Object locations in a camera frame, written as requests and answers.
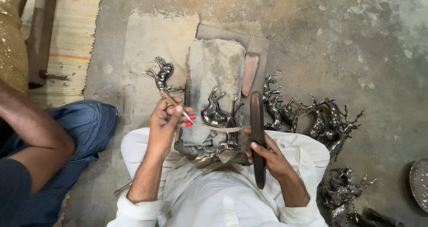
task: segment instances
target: white sleeve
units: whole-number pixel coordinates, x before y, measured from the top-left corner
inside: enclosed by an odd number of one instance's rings
[[[328,227],[312,197],[306,207],[282,207],[280,221],[292,227]]]
[[[132,203],[125,191],[117,201],[116,218],[107,227],[153,227],[161,210],[161,201]]]

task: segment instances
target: metal deer figurine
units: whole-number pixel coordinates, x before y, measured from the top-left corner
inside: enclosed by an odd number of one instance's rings
[[[323,104],[326,104],[326,102],[323,101],[323,102],[317,103],[317,100],[314,98],[314,96],[312,94],[311,94],[311,96],[312,96],[312,99],[314,101],[314,103],[312,104],[312,106],[308,107],[308,106],[304,105],[300,101],[299,101],[299,103],[303,107],[305,107],[309,111],[311,111],[313,113],[314,117],[315,117],[315,124],[309,129],[309,131],[306,133],[306,135],[309,136],[309,137],[311,137],[311,138],[313,138],[313,139],[315,139],[315,140],[318,140],[319,142],[321,142],[320,141],[320,135],[325,132],[326,124],[325,124],[324,118],[321,115],[319,106],[323,105]]]
[[[233,128],[236,126],[235,115],[238,112],[239,108],[244,105],[244,103],[239,103],[239,105],[235,108],[235,103],[238,98],[233,99],[232,101],[232,110],[230,114],[227,116],[220,112],[218,107],[218,99],[222,96],[225,96],[226,93],[222,93],[217,97],[214,97],[215,92],[218,88],[214,88],[208,97],[209,104],[206,108],[201,108],[201,116],[202,119],[210,126],[216,128]],[[212,153],[206,153],[201,156],[198,156],[196,159],[200,159],[201,161],[205,161],[207,159],[213,158],[218,154],[224,152],[225,150],[236,150],[238,151],[240,148],[238,146],[238,132],[227,132],[226,133],[226,141],[220,143],[221,146],[224,146],[222,149],[217,149]]]
[[[263,86],[263,96],[261,97],[261,101],[263,103],[266,103],[269,99],[270,96],[272,94],[280,94],[279,91],[276,91],[276,89],[278,88],[282,88],[281,86],[276,87],[275,89],[271,90],[269,84],[270,83],[274,83],[276,82],[275,79],[272,79],[273,76],[278,76],[278,74],[272,74],[269,75],[266,79],[265,79],[265,85]]]
[[[281,103],[284,100],[278,100],[282,94],[279,94],[273,98],[270,98],[266,102],[267,113],[274,119],[273,123],[265,124],[265,127],[275,131],[281,131]]]
[[[362,116],[364,110],[361,110],[360,114],[358,114],[354,121],[348,120],[348,106],[345,100],[345,114],[343,114],[336,104],[332,104],[332,101],[326,103],[330,110],[330,126],[333,128],[331,131],[326,131],[321,135],[321,141],[325,144],[328,151],[330,152],[330,156],[336,155],[334,161],[336,162],[337,156],[342,150],[343,144],[345,143],[347,138],[351,138],[349,134],[352,130],[357,129],[361,124],[355,125],[358,118]],[[341,121],[339,114],[343,115],[345,118],[345,122]]]
[[[356,184],[355,173],[348,167],[332,169],[329,176],[329,180],[324,179],[318,187],[322,202],[329,208],[329,218],[334,224],[340,225],[344,218],[348,223],[351,217],[350,205],[355,215],[354,198],[360,197],[363,189],[377,179],[364,184],[366,175],[360,184]]]
[[[292,98],[288,104],[281,110],[281,117],[286,124],[288,124],[291,128],[286,130],[286,132],[296,133],[297,129],[297,116],[299,115],[299,111],[302,108],[301,106],[297,109],[295,113],[293,113],[292,103],[296,98]]]
[[[143,74],[147,74],[154,78],[154,81],[156,82],[156,86],[159,90],[165,90],[167,93],[169,92],[177,92],[177,91],[184,91],[185,87],[180,88],[171,88],[167,87],[165,81],[168,79],[169,75],[173,72],[173,66],[170,63],[166,63],[165,60],[163,60],[161,57],[156,57],[157,60],[152,61],[151,63],[157,63],[160,67],[159,72],[156,74],[153,69],[149,68],[147,69],[147,72],[143,72]]]

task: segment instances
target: forearm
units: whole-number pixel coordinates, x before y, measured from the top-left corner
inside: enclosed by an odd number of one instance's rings
[[[308,205],[310,197],[306,187],[292,168],[281,176],[278,182],[286,207],[306,207]]]
[[[147,150],[146,156],[138,168],[127,198],[133,202],[156,201],[161,182],[163,158]]]
[[[45,111],[21,92],[0,81],[0,117],[28,145],[50,149],[74,150],[73,139]]]
[[[36,192],[70,159],[74,141],[46,112],[2,81],[0,117],[28,146],[9,158],[28,169]]]

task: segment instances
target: silver plate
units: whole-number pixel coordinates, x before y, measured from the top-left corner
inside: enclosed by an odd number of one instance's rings
[[[428,212],[428,159],[416,161],[410,169],[410,189],[419,206]]]

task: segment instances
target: dusty floor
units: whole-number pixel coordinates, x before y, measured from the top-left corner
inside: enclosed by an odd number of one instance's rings
[[[136,7],[152,12],[153,5],[205,20],[258,21],[271,40],[267,71],[280,74],[284,99],[309,103],[312,93],[340,106],[347,99],[352,116],[367,106],[333,167],[378,178],[355,201],[357,210],[372,207],[407,226],[425,226],[428,214],[409,198],[405,169],[428,156],[428,0],[102,0],[86,99],[123,107],[118,76],[128,15]],[[113,192],[129,181],[122,137],[71,190],[65,227],[104,226],[114,218]]]

